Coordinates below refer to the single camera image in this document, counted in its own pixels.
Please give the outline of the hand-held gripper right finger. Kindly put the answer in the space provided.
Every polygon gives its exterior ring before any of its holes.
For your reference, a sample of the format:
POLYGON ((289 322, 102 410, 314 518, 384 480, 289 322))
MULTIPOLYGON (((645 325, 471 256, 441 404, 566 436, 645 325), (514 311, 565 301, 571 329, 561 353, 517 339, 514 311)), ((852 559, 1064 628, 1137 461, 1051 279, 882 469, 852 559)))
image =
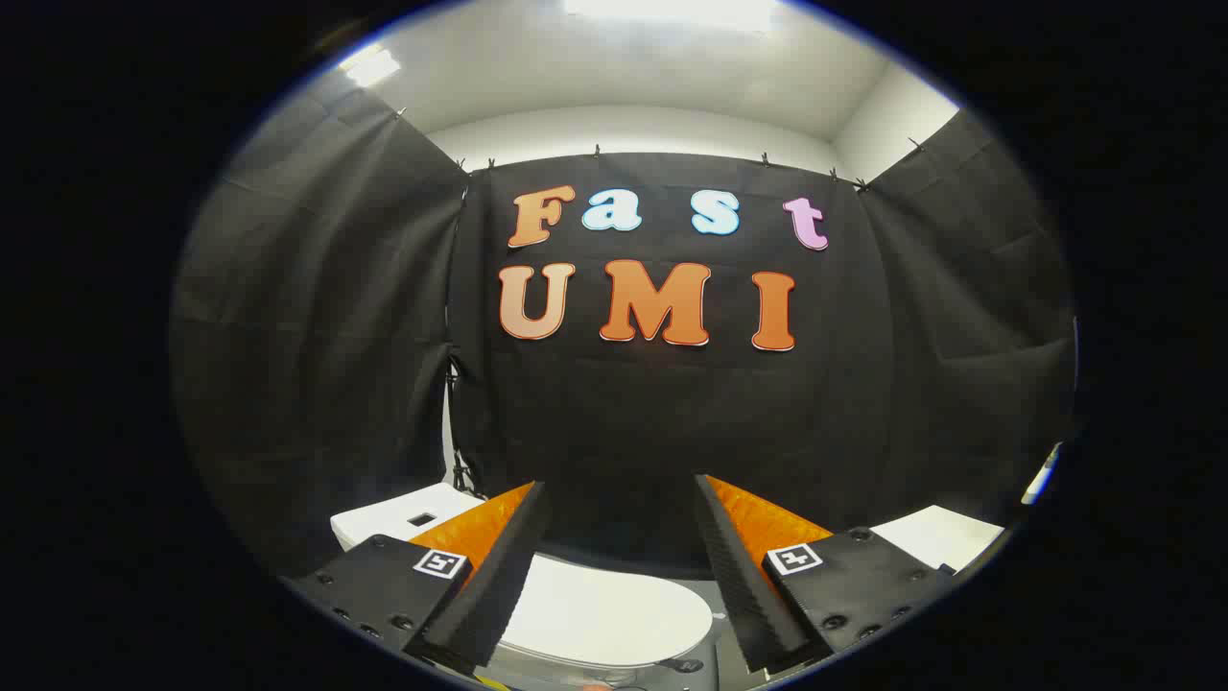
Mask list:
POLYGON ((694 484, 702 547, 750 673, 841 655, 955 585, 952 569, 871 529, 834 533, 720 477, 694 484))

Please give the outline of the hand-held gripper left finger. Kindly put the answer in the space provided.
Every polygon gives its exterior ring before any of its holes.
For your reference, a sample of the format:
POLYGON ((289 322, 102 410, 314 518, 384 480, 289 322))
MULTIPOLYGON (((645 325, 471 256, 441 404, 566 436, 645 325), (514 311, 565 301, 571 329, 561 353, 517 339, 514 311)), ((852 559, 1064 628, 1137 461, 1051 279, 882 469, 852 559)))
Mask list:
POLYGON ((503 639, 549 515, 546 486, 529 482, 413 538, 376 533, 280 582, 391 655, 469 675, 503 639))

